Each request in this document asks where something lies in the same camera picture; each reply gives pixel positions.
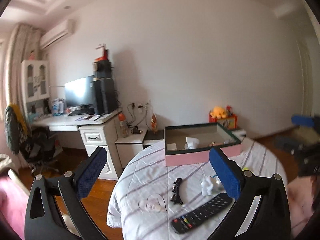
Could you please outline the white bear figurine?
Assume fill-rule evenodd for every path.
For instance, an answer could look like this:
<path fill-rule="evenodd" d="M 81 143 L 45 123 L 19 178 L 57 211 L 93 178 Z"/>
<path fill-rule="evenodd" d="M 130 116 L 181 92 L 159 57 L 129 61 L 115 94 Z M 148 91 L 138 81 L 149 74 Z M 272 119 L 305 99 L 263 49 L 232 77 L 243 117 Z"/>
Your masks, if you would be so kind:
<path fill-rule="evenodd" d="M 201 194 L 203 196 L 210 196 L 213 194 L 214 184 L 211 176 L 205 176 L 201 182 Z"/>

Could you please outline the black remote control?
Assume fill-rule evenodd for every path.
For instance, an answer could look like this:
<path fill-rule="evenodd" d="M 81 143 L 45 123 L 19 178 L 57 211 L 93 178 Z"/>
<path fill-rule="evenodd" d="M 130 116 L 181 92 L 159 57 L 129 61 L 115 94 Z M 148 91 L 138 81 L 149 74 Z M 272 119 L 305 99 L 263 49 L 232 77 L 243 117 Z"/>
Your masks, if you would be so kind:
<path fill-rule="evenodd" d="M 174 218 L 170 225 L 178 234 L 188 233 L 227 209 L 232 202 L 233 198 L 229 197 L 227 193 L 220 193 L 195 210 Z"/>

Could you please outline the black hair clip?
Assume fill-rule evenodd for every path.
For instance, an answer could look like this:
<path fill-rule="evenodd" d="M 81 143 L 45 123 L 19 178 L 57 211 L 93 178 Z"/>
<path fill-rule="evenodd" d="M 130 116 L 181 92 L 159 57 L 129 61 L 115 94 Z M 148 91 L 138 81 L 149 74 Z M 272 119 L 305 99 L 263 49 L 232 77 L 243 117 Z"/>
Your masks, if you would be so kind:
<path fill-rule="evenodd" d="M 174 185 L 172 187 L 172 196 L 171 196 L 171 199 L 170 201 L 173 202 L 174 204 L 180 204 L 182 205 L 183 202 L 180 198 L 180 185 L 182 183 L 183 179 L 182 178 L 177 178 L 175 181 L 174 181 Z"/>

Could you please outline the red decorated box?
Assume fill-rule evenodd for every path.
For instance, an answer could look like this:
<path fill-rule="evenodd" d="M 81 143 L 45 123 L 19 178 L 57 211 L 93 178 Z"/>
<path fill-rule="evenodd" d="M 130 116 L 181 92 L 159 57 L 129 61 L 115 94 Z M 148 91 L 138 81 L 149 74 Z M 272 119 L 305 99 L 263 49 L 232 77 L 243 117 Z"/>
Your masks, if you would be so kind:
<path fill-rule="evenodd" d="M 231 116 L 228 116 L 227 118 L 213 118 L 210 114 L 208 114 L 209 122 L 210 123 L 220 123 L 222 126 L 224 126 L 226 129 L 233 130 L 237 129 L 238 126 L 238 116 L 233 114 Z"/>

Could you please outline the black office chair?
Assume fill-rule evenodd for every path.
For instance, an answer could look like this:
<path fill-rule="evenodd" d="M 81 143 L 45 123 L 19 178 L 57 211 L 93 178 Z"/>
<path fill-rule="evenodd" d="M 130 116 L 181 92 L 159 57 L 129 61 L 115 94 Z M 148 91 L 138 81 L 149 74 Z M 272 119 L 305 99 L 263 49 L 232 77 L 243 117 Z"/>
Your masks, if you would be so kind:
<path fill-rule="evenodd" d="M 60 173 L 57 155 L 62 152 L 59 141 L 48 129 L 30 129 L 16 104 L 9 104 L 4 113 L 7 146 L 15 155 L 21 155 L 36 176 L 44 170 Z"/>

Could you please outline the yellow octopus plush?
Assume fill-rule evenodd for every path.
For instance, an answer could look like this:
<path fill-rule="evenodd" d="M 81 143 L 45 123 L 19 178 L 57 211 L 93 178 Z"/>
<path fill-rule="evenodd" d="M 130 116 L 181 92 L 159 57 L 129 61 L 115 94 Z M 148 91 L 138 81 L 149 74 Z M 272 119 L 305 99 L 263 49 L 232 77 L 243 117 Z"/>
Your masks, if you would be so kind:
<path fill-rule="evenodd" d="M 224 119 L 228 116 L 226 110 L 220 106 L 214 107 L 209 114 L 213 119 Z"/>

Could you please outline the white desk with drawers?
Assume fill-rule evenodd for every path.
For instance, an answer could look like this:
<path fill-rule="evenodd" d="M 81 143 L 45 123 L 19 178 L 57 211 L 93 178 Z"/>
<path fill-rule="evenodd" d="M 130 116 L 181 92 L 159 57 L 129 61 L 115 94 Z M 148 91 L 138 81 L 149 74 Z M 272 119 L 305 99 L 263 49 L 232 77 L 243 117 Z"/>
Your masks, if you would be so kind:
<path fill-rule="evenodd" d="M 116 147 L 118 140 L 118 111 L 101 117 L 93 116 L 87 119 L 85 115 L 59 115 L 41 118 L 32 123 L 34 127 L 46 127 L 51 132 L 79 132 L 87 155 L 101 146 L 107 151 L 107 163 L 99 178 L 118 180 L 123 172 L 120 157 Z"/>

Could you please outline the low black white side table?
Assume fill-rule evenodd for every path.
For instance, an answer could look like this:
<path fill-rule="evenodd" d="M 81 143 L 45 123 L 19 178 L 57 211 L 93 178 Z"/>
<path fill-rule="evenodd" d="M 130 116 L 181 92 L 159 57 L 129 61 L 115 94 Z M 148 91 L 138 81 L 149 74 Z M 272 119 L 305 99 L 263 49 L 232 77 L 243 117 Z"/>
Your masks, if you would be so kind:
<path fill-rule="evenodd" d="M 116 141 L 116 147 L 122 168 L 125 168 L 139 152 L 163 139 L 163 129 L 154 134 L 146 128 L 142 128 L 141 134 L 130 134 L 128 137 L 119 138 Z"/>

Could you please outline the black keyboard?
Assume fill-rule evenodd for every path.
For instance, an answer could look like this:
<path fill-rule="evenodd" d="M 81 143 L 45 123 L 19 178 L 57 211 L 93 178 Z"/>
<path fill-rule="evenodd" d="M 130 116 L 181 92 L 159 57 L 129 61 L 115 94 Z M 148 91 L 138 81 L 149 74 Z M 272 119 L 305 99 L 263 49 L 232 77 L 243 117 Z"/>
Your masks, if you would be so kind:
<path fill-rule="evenodd" d="M 85 114 L 89 114 L 89 115 L 95 114 L 94 109 L 93 108 L 84 108 L 84 109 L 74 110 L 71 113 L 69 113 L 69 116 L 85 115 Z"/>

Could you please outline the white cup in box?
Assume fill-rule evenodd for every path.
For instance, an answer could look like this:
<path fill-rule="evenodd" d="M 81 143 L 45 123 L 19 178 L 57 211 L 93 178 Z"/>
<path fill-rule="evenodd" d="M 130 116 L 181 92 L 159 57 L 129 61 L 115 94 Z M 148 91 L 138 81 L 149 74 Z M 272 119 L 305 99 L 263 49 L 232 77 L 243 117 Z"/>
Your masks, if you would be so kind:
<path fill-rule="evenodd" d="M 186 137 L 186 144 L 184 148 L 186 150 L 193 150 L 198 148 L 199 144 L 200 144 L 199 139 L 193 138 L 193 137 Z"/>

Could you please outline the pink storage box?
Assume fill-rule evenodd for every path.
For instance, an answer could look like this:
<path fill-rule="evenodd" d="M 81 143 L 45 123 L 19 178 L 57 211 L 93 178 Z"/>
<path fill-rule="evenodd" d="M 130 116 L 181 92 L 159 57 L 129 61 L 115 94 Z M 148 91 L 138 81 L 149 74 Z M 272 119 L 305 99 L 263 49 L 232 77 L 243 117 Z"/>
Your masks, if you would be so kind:
<path fill-rule="evenodd" d="M 198 148 L 186 150 L 186 137 L 199 139 Z M 221 150 L 227 157 L 241 152 L 241 140 L 219 123 L 167 126 L 164 143 L 166 166 L 205 163 L 212 148 Z"/>

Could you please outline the orange cap bottle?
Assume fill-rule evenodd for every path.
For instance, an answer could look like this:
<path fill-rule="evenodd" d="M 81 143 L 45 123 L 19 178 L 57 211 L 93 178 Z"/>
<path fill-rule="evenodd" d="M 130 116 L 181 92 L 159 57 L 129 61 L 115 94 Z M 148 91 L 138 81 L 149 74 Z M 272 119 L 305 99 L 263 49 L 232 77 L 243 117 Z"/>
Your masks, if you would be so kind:
<path fill-rule="evenodd" d="M 123 112 L 120 112 L 118 114 L 118 118 L 119 118 L 119 127 L 120 127 L 120 132 L 121 132 L 121 136 L 123 138 L 128 137 L 128 131 L 127 131 L 127 122 L 126 122 L 126 118 Z"/>

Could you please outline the black computer tower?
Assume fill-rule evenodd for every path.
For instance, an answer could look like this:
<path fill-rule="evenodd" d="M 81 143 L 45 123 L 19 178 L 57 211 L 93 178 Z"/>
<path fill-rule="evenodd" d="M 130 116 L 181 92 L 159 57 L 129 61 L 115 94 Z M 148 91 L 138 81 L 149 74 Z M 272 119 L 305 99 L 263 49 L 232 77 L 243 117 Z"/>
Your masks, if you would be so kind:
<path fill-rule="evenodd" d="M 109 114 L 115 111 L 118 108 L 118 102 L 114 80 L 109 78 L 94 78 L 91 84 L 95 114 Z"/>

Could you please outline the black computer monitor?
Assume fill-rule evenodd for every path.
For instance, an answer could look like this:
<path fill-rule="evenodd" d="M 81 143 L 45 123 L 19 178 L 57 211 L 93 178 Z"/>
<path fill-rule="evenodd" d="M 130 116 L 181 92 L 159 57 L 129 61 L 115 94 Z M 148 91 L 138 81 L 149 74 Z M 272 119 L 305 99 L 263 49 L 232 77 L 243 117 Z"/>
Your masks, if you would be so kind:
<path fill-rule="evenodd" d="M 93 104 L 92 81 L 94 76 L 82 77 L 65 83 L 65 102 L 67 107 L 87 106 Z"/>

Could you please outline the white glass door cabinet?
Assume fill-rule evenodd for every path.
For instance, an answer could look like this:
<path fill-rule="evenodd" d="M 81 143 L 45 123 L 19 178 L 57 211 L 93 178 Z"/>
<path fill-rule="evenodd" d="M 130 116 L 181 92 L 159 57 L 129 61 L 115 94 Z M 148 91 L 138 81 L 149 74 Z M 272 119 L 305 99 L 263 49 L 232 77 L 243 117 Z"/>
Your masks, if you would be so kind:
<path fill-rule="evenodd" d="M 23 102 L 29 103 L 48 99 L 49 62 L 42 60 L 24 60 L 22 62 Z"/>

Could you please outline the black box stack with red item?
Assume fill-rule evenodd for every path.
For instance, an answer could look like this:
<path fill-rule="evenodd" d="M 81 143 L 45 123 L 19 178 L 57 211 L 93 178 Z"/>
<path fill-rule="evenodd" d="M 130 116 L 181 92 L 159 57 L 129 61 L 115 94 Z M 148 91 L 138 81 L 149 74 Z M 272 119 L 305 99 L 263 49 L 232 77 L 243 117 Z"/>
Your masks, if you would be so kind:
<path fill-rule="evenodd" d="M 99 44 L 96 48 L 95 59 L 93 62 L 93 73 L 96 79 L 111 78 L 112 66 L 108 58 L 106 44 Z"/>

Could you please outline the beige curtain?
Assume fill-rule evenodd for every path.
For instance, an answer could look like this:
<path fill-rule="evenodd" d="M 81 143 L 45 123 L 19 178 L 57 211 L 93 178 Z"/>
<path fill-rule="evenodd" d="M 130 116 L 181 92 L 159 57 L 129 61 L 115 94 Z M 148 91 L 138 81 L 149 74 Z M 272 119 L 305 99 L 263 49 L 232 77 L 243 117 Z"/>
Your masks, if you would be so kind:
<path fill-rule="evenodd" d="M 37 60 L 41 58 L 40 38 L 43 34 L 41 28 L 18 23 L 6 42 L 1 64 L 1 121 L 10 103 L 23 107 L 21 63 L 29 59 L 30 55 L 34 55 Z"/>

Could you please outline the white air conditioner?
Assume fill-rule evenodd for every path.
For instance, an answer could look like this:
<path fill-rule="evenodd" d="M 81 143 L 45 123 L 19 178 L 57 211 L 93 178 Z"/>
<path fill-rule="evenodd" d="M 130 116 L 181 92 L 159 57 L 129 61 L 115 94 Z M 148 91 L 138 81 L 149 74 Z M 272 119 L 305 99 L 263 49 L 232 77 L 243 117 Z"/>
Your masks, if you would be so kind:
<path fill-rule="evenodd" d="M 58 42 L 72 35 L 74 33 L 74 25 L 75 22 L 71 19 L 68 19 L 52 28 L 41 37 L 40 49 L 44 50 L 55 42 Z"/>

